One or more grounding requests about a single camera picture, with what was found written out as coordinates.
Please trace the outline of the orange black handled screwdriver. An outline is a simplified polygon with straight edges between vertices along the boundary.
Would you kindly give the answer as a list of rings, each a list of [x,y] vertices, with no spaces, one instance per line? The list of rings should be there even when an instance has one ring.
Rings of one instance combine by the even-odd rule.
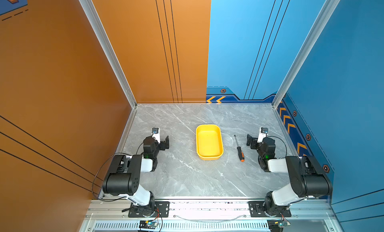
[[[239,156],[239,159],[241,162],[244,162],[245,161],[245,156],[244,156],[244,153],[242,151],[242,148],[240,147],[239,143],[238,143],[238,138],[236,135],[234,135],[235,137],[235,141],[236,141],[236,144],[237,144],[237,151],[238,151],[238,156]]]

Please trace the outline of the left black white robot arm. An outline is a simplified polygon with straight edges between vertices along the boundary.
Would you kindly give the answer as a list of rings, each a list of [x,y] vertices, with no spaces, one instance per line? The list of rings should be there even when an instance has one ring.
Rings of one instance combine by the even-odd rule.
[[[118,196],[120,200],[129,200],[129,217],[152,217],[160,214],[154,194],[140,184],[142,173],[154,172],[158,165],[158,154],[170,148],[169,137],[158,141],[155,137],[143,140],[143,152],[136,155],[115,155],[103,181],[103,192]]]

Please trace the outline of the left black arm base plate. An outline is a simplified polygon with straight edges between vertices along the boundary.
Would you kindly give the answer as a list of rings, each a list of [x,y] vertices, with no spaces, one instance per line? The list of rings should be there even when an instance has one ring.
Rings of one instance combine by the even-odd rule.
[[[147,206],[131,205],[128,213],[129,218],[156,218],[162,216],[167,218],[169,216],[170,203],[169,202],[150,202]]]

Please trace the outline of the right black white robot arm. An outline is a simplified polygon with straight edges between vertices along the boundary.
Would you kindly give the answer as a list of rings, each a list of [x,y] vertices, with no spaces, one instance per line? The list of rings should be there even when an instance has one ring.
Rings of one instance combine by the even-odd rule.
[[[292,204],[332,194],[332,183],[315,157],[285,156],[278,159],[275,157],[275,140],[264,134],[257,138],[248,134],[247,146],[258,152],[258,162],[264,172],[288,174],[290,179],[286,186],[268,192],[263,202],[249,202],[252,217],[290,217]]]

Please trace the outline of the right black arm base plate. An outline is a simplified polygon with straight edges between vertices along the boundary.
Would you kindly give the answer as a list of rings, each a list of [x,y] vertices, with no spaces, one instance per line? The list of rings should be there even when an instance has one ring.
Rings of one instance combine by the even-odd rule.
[[[265,205],[264,201],[250,201],[248,206],[252,218],[281,216],[290,218],[292,216],[288,206],[276,206],[274,203]]]

